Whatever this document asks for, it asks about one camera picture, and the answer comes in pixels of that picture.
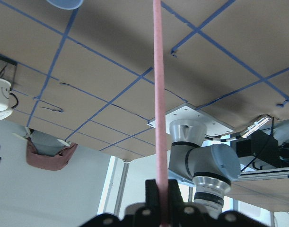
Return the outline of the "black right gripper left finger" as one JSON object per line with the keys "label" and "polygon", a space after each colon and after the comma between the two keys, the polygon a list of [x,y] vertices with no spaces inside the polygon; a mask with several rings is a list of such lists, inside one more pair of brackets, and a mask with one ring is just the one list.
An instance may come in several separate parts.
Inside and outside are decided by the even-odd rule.
{"label": "black right gripper left finger", "polygon": [[159,190],[155,179],[145,181],[145,207],[160,214]]}

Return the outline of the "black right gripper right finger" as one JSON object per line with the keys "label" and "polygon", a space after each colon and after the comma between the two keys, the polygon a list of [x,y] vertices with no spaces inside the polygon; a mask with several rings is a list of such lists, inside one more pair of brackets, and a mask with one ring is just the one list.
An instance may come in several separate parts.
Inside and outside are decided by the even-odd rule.
{"label": "black right gripper right finger", "polygon": [[184,204],[178,181],[175,179],[168,180],[168,211],[173,213]]}

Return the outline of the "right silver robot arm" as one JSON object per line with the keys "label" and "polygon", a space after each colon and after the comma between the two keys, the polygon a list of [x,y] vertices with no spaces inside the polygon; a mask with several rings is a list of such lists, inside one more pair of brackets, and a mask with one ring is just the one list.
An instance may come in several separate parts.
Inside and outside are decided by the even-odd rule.
{"label": "right silver robot arm", "polygon": [[202,146],[207,126],[199,121],[177,119],[169,125],[172,145],[167,156],[163,144],[164,132],[157,132],[157,186],[164,208],[169,200],[168,171],[193,182],[194,202],[203,205],[208,214],[217,219],[222,212],[224,195],[231,182],[241,173],[236,152],[226,144]]}

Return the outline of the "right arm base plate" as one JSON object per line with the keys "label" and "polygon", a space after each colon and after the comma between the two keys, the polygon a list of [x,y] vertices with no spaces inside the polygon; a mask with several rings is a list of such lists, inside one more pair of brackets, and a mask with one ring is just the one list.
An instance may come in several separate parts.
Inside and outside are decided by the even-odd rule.
{"label": "right arm base plate", "polygon": [[166,112],[166,133],[171,142],[189,142],[201,146],[206,137],[232,132],[232,126],[186,103]]}

